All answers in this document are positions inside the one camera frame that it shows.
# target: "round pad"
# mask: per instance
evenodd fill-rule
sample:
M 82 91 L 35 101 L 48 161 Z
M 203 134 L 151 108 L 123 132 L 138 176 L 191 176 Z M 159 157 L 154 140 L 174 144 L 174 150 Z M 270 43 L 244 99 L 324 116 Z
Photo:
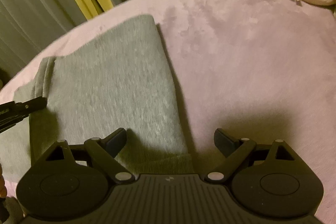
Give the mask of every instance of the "round pad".
M 108 182 L 102 173 L 61 162 L 34 165 L 20 180 L 16 195 L 29 215 L 49 221 L 72 219 L 94 210 L 106 197 Z
M 295 193 L 300 184 L 298 180 L 287 174 L 269 174 L 260 180 L 261 187 L 274 195 L 290 195 Z

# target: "logo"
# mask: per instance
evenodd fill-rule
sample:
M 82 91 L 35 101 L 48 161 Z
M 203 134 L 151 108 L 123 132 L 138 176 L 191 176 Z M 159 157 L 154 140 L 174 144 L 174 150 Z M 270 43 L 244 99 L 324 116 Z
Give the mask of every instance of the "logo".
M 172 180 L 174 180 L 174 178 L 173 177 L 167 177 L 167 178 L 165 178 L 165 180 L 171 182 Z

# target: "gray folded towel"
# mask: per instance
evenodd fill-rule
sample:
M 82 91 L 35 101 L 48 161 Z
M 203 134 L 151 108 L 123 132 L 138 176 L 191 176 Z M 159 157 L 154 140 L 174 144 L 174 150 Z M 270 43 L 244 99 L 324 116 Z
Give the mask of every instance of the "gray folded towel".
M 14 98 L 38 96 L 47 97 L 48 105 L 29 117 L 32 164 L 58 139 L 80 144 L 123 127 L 129 139 L 116 160 L 132 173 L 193 172 L 173 79 L 150 15 L 129 19 L 68 56 L 43 59 L 34 81 Z M 25 120 L 0 135 L 10 181 L 29 168 Z
M 9 212 L 9 218 L 4 222 L 4 224 L 16 224 L 20 223 L 23 220 L 24 218 L 23 211 L 21 209 L 20 204 L 15 198 L 7 197 L 4 205 L 7 211 Z

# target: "pink fleece blanket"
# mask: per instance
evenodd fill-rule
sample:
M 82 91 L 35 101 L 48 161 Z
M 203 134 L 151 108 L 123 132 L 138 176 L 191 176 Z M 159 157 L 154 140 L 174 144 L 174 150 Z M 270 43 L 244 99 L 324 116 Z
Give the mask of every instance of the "pink fleece blanket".
M 222 162 L 218 127 L 258 143 L 283 139 L 323 182 L 316 216 L 335 223 L 336 25 L 328 9 L 291 0 L 130 0 L 52 43 L 2 89 L 0 103 L 34 78 L 43 57 L 67 55 L 142 13 L 162 34 L 196 170 Z

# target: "ribbed black surface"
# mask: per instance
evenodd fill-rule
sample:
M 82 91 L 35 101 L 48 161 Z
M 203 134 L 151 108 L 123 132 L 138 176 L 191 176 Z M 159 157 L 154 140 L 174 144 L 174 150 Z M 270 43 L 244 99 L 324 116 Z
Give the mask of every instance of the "ribbed black surface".
M 47 223 L 26 218 L 27 223 Z M 141 175 L 138 181 L 116 187 L 96 211 L 64 223 L 162 224 L 318 224 L 314 217 L 273 221 L 244 211 L 226 188 L 204 183 L 192 175 Z

